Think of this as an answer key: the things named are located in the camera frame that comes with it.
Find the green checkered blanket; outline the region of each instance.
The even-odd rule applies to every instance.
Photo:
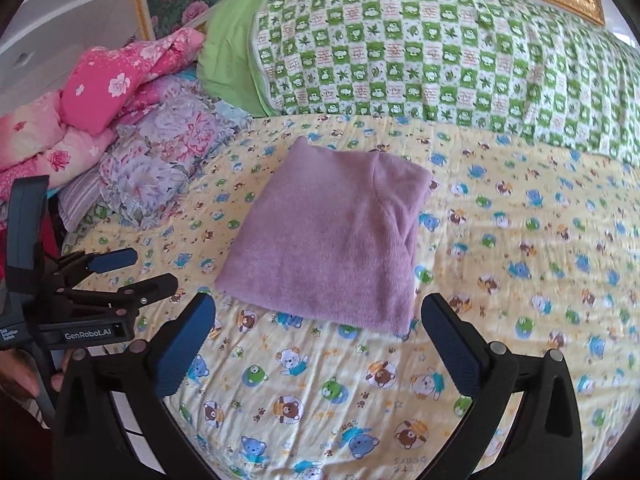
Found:
[[[252,47],[280,114],[414,117],[640,164],[638,53],[527,0],[268,0]]]

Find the metal pin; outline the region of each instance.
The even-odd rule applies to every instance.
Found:
[[[144,352],[146,349],[146,341],[144,339],[136,339],[129,345],[129,351],[134,354]]]
[[[81,361],[82,359],[84,359],[85,355],[86,355],[86,350],[84,348],[76,348],[74,352],[71,354],[71,357],[73,358],[74,361]]]
[[[507,347],[500,341],[491,341],[489,343],[489,348],[494,354],[504,355],[507,353]]]
[[[549,351],[549,357],[551,357],[554,361],[558,361],[559,363],[562,362],[562,359],[564,359],[562,352],[556,350],[555,348]]]

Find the blue gripper pad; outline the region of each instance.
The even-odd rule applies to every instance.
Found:
[[[482,363],[472,348],[478,344],[485,345],[484,339],[472,325],[461,321],[439,294],[424,298],[420,314],[422,325],[458,391],[476,398],[481,389]]]
[[[101,272],[109,272],[110,270],[129,267],[138,260],[138,253],[135,249],[129,247],[110,253],[98,254],[88,265],[87,268],[100,274]]]
[[[151,368],[158,397],[173,395],[187,374],[216,319],[216,303],[209,294],[199,293],[178,319],[168,321],[151,340]]]

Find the folded purple sweater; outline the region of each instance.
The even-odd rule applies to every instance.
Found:
[[[217,289],[294,316],[408,333],[431,177],[395,155],[297,138],[244,220]]]

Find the white door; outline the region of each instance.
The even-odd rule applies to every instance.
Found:
[[[0,38],[0,116],[64,86],[85,49],[137,30],[133,0],[25,0]]]

